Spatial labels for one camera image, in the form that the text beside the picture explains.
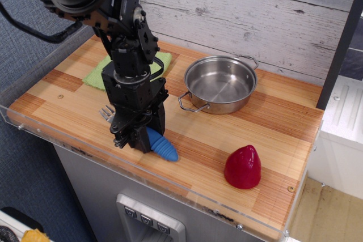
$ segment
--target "table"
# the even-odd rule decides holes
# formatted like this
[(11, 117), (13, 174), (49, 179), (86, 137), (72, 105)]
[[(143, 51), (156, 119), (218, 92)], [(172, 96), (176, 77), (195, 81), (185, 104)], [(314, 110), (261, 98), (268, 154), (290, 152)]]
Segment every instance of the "table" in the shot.
[[(258, 85), (248, 104), (226, 115), (193, 113), (179, 107), (187, 91), (184, 72), (200, 53), (159, 42), (172, 54), (165, 72), (166, 132), (179, 154), (176, 163), (153, 152), (113, 145), (109, 123), (99, 114), (107, 94), (82, 79), (107, 55), (92, 37), (8, 109), (11, 122), (57, 145), (131, 175), (161, 192), (264, 240), (278, 240), (288, 228), (301, 192), (306, 163), (322, 120), (316, 109), (322, 88), (256, 69)], [(183, 104), (192, 108), (188, 97)], [(261, 182), (241, 190), (227, 183), (227, 157), (253, 145), (261, 159)]]

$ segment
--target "green cloth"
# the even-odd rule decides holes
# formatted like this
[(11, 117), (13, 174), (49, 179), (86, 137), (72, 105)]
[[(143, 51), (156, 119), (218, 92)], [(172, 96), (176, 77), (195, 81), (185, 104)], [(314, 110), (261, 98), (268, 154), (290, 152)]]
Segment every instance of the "green cloth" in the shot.
[[(160, 78), (163, 76), (165, 71), (168, 69), (169, 64), (172, 59), (172, 55), (170, 53), (165, 52), (157, 52), (156, 57), (159, 58), (164, 63), (164, 72), (157, 78)], [(82, 82), (88, 86), (95, 87), (97, 89), (100, 89), (102, 91), (105, 91), (103, 80), (101, 76), (101, 72), (103, 68), (111, 62), (111, 58), (107, 56), (105, 59), (100, 61), (100, 63), (90, 72), (83, 80)], [(159, 71), (161, 67), (153, 62), (152, 65), (150, 65), (151, 74), (154, 74), (155, 72)]]

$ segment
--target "stainless steel pot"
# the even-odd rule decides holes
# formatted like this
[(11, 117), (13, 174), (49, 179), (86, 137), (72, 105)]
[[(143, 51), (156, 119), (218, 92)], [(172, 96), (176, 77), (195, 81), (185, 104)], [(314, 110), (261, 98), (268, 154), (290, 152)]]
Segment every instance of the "stainless steel pot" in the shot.
[[(239, 57), (255, 62), (251, 68)], [(258, 63), (252, 56), (210, 56), (192, 63), (185, 71), (184, 83), (188, 92), (179, 96), (180, 107), (185, 111), (204, 111), (228, 114), (240, 110), (250, 99), (257, 85), (255, 69)], [(182, 98), (191, 97), (197, 109), (183, 106)]]

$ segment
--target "white wooden wall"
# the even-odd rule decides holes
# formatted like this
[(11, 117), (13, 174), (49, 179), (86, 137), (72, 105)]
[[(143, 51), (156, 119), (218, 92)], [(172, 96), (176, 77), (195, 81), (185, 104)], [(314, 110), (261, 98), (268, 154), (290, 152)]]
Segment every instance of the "white wooden wall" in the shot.
[(353, 0), (140, 0), (164, 41), (322, 85)]

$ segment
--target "floor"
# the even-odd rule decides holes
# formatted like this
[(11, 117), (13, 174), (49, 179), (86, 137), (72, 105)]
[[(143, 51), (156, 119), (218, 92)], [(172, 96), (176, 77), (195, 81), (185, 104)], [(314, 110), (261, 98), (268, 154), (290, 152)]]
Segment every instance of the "floor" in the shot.
[(290, 236), (300, 242), (363, 241), (363, 199), (307, 179)]

